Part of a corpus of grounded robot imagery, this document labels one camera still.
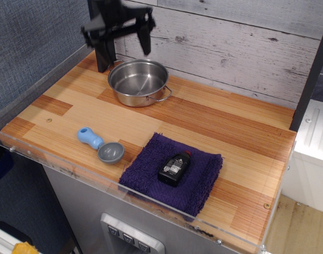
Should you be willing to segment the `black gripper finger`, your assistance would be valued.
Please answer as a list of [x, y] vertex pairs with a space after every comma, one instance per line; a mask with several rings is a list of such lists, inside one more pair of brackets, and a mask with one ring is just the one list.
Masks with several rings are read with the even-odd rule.
[[116, 61], [114, 40], [105, 40], [98, 43], [98, 55], [104, 64], [113, 64]]
[[142, 26], [137, 31], [138, 39], [145, 56], [151, 53], [150, 30], [147, 26]]

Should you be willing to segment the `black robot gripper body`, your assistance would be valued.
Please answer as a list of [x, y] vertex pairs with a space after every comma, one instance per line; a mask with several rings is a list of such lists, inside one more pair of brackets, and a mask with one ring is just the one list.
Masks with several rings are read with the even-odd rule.
[[95, 1], [100, 14], [82, 26], [81, 32], [88, 46], [135, 33], [142, 26], [150, 33], [156, 26], [151, 7], [128, 7], [121, 1]]

